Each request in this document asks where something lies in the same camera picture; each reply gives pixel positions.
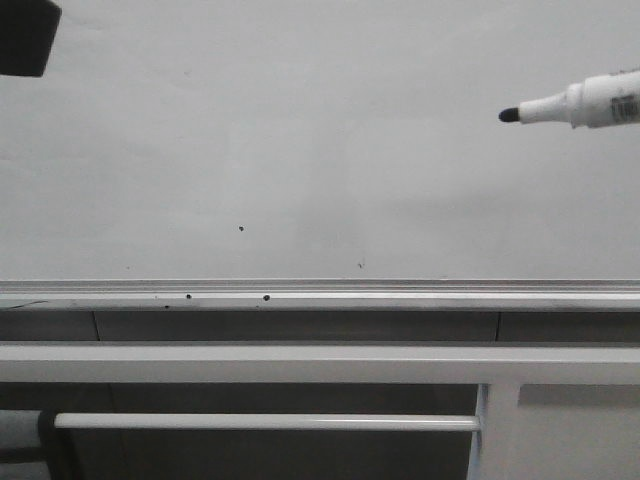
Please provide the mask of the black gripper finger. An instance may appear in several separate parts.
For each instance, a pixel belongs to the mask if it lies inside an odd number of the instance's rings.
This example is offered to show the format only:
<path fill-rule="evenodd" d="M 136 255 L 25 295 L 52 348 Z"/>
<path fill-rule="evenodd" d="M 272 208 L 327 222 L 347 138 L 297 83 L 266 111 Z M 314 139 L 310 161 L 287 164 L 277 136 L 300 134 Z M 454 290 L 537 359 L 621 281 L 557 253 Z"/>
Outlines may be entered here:
<path fill-rule="evenodd" d="M 48 0 L 1 0 L 1 74 L 42 77 L 62 9 Z"/>

